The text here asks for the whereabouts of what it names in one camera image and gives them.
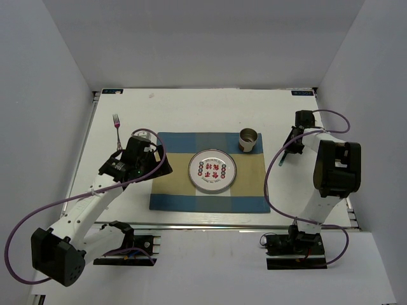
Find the blue and beige placemat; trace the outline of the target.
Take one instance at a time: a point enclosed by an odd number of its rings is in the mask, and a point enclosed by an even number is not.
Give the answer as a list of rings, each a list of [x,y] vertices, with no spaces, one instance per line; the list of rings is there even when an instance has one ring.
[[[268,214],[265,158],[259,134],[242,152],[239,133],[160,132],[173,172],[153,180],[150,210]]]

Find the silver fork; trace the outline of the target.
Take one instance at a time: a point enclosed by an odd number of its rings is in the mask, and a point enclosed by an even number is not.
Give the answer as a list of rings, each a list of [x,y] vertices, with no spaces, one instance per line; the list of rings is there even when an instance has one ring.
[[[122,146],[121,146],[121,140],[120,140],[120,133],[119,133],[119,128],[120,128],[120,119],[119,116],[117,114],[113,114],[113,123],[114,123],[114,127],[116,128],[116,138],[117,138],[117,150],[122,150]]]

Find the knife with green handle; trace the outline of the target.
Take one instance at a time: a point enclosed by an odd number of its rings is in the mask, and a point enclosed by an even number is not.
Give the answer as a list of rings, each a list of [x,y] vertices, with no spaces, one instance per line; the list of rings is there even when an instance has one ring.
[[[287,155],[288,155],[288,152],[286,150],[284,150],[284,153],[279,161],[279,166],[282,166],[284,164],[284,161],[285,161]]]

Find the white plate with red characters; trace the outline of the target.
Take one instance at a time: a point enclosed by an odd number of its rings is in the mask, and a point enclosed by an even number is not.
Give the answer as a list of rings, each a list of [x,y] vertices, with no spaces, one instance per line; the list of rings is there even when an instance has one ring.
[[[231,187],[237,176],[234,159],[224,151],[206,149],[196,153],[189,162],[192,184],[205,194],[219,194]]]

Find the metal cup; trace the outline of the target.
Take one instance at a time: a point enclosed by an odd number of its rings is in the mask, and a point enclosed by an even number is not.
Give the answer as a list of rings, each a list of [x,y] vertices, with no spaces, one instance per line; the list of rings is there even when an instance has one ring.
[[[258,133],[252,128],[244,128],[239,133],[238,147],[243,153],[249,153],[254,149],[258,140]]]

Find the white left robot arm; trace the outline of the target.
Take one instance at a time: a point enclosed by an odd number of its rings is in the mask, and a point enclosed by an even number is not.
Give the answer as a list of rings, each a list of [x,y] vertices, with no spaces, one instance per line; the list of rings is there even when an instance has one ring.
[[[130,184],[170,173],[172,168],[163,144],[131,136],[126,148],[114,152],[99,168],[84,198],[48,229],[38,228],[32,234],[34,269],[69,287],[95,259],[133,252],[134,229],[130,224],[114,220],[94,234],[88,232]]]

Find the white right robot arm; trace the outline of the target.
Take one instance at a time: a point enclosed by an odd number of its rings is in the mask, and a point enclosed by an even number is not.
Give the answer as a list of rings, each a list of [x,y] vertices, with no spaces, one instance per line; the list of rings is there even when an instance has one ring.
[[[294,126],[284,143],[283,157],[302,154],[305,148],[317,154],[313,173],[314,191],[298,216],[298,231],[287,237],[288,248],[297,254],[310,246],[308,234],[319,234],[332,209],[349,194],[357,192],[361,185],[361,145],[337,139],[330,132],[298,138],[318,129],[313,111],[297,111]]]

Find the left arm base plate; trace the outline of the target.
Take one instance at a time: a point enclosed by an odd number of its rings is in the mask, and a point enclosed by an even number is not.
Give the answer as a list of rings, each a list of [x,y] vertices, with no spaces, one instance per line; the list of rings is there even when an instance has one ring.
[[[95,266],[153,267],[160,253],[161,234],[136,231],[133,242],[120,252],[93,261]]]

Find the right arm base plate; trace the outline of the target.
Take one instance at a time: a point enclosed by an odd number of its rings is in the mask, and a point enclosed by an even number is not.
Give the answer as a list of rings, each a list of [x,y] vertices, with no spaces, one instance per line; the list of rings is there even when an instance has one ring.
[[[270,271],[327,269],[322,238],[301,241],[288,234],[266,233],[259,239],[266,250],[266,268]]]

